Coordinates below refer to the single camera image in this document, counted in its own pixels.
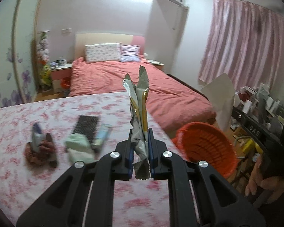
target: electrical outlet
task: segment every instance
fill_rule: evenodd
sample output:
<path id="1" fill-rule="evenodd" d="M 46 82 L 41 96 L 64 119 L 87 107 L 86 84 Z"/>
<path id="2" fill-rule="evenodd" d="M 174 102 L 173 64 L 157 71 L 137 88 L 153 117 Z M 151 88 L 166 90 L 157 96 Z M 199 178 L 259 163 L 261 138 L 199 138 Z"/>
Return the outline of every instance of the electrical outlet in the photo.
<path id="1" fill-rule="evenodd" d="M 71 28 L 62 29 L 62 33 L 71 33 Z"/>

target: orange basket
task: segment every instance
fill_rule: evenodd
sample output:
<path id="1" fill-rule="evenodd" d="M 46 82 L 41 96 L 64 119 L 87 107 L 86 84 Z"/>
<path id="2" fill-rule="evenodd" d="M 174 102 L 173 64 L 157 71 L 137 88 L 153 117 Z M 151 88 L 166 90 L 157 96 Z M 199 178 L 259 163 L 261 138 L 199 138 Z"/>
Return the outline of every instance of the orange basket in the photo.
<path id="1" fill-rule="evenodd" d="M 63 89 L 69 89 L 70 88 L 70 77 L 65 77 L 61 79 L 60 85 Z"/>
<path id="2" fill-rule="evenodd" d="M 177 130 L 173 143 L 186 160 L 206 160 L 224 178 L 236 169 L 238 160 L 233 145 L 222 131 L 207 123 L 189 123 Z"/>

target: nightstand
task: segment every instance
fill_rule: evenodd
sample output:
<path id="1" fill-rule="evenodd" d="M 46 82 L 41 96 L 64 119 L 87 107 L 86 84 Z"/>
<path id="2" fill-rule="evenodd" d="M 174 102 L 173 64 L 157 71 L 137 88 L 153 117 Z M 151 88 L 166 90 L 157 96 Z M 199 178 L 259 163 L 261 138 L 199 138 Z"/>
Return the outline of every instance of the nightstand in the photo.
<path id="1" fill-rule="evenodd" d="M 156 60 L 147 60 L 150 64 L 154 65 L 156 68 L 159 70 L 163 71 L 164 64 L 160 63 L 159 61 Z"/>
<path id="2" fill-rule="evenodd" d="M 60 85 L 61 79 L 71 76 L 72 66 L 73 63 L 67 63 L 64 66 L 58 66 L 57 68 L 51 70 L 51 79 L 55 93 L 64 91 L 64 89 Z"/>

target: headboard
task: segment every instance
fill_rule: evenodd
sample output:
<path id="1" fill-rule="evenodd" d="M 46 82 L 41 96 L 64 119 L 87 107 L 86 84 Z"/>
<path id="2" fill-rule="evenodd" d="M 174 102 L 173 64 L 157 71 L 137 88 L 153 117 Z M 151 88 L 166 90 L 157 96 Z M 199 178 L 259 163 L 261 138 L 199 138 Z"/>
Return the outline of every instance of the headboard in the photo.
<path id="1" fill-rule="evenodd" d="M 140 45 L 140 54 L 144 52 L 145 39 L 142 36 L 132 36 L 124 34 L 110 33 L 84 33 L 76 34 L 75 59 L 85 56 L 85 45 L 122 43 L 127 45 Z"/>

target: table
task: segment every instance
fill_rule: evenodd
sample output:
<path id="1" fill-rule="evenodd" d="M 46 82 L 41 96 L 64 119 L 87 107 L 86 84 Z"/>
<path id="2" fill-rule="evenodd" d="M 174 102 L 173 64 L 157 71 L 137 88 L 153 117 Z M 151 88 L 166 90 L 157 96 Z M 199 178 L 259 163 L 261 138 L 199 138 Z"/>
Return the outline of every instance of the table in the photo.
<path id="1" fill-rule="evenodd" d="M 126 92 L 76 96 L 0 108 L 0 208 L 16 223 L 18 217 L 70 166 L 64 140 L 72 132 L 79 115 L 100 116 L 111 124 L 112 132 L 99 157 L 114 151 L 127 140 L 130 125 Z M 24 147 L 31 140 L 30 129 L 38 122 L 50 132 L 57 149 L 59 166 L 34 167 L 26 163 Z M 179 154 L 165 132 L 148 114 L 148 127 L 155 139 Z M 113 226 L 169 226 L 167 181 L 116 181 Z"/>
<path id="2" fill-rule="evenodd" d="M 164 64 L 162 64 L 159 61 L 156 60 L 147 60 L 150 64 L 152 64 L 153 66 L 155 66 L 156 68 L 158 68 L 159 70 L 163 71 L 164 68 Z"/>
<path id="3" fill-rule="evenodd" d="M 55 93 L 63 91 L 63 88 L 61 87 L 61 80 L 65 77 L 71 76 L 72 66 L 73 63 L 67 63 L 64 66 L 58 66 L 55 69 L 51 70 L 51 79 Z"/>

